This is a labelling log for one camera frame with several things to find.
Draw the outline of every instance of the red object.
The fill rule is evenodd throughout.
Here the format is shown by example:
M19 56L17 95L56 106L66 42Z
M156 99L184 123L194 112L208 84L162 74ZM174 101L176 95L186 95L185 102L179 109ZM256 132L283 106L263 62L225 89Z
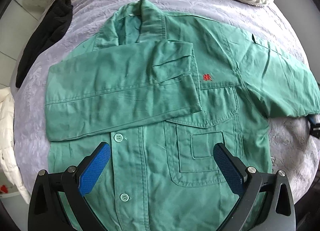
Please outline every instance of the red object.
M204 81L208 81L208 80L212 81L210 74L204 74L203 75L203 80Z
M3 193L6 193L6 194L9 193L9 191L5 185L1 186L0 191L2 191Z

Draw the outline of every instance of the metal screw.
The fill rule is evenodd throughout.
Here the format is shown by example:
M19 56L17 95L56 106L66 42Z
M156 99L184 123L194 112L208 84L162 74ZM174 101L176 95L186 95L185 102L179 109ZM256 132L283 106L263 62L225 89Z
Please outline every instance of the metal screw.
M69 168L68 168L68 172L69 173L73 173L73 172L75 172L76 171L76 167L75 166L70 166Z
M284 172L283 170L280 170L278 173L279 173L279 175L282 176L282 177L285 176L285 172Z
M39 176L43 176L44 174L45 174L45 170L41 170L41 171L38 172Z
M248 167L248 172L250 172L250 173L256 173L256 168L255 167Z

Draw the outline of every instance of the chest pocket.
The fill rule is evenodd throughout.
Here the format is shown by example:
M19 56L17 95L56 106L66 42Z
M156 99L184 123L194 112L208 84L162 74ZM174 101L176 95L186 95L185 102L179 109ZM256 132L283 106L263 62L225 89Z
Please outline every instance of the chest pocket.
M258 44L264 48L270 49L285 58L290 58L290 55L288 53L286 53L281 48L279 48L276 44L274 44L268 40L264 40L262 38L259 38L254 34L252 34L252 40L254 41L255 44Z
M224 143L237 155L239 141L236 86L200 89L202 111L164 122L172 181L199 187L224 181L213 158L213 147Z

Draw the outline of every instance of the black garment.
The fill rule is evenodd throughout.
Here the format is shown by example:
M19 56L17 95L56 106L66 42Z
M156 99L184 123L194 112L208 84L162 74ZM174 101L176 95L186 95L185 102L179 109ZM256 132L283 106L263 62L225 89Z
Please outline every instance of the black garment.
M30 37L18 65L16 87L20 88L37 57L66 34L72 20L71 0L55 0Z

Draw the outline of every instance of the tiled floor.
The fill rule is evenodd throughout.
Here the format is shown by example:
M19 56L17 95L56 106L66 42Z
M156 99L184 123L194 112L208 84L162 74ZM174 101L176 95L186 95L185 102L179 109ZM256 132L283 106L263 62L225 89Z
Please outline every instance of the tiled floor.
M0 19L0 89L9 86L16 60L43 14L23 5L12 0Z
M9 86L16 60L42 14L24 8L23 0L12 0L0 19L0 89ZM23 198L17 195L1 198L1 201L21 231L27 231L29 206Z

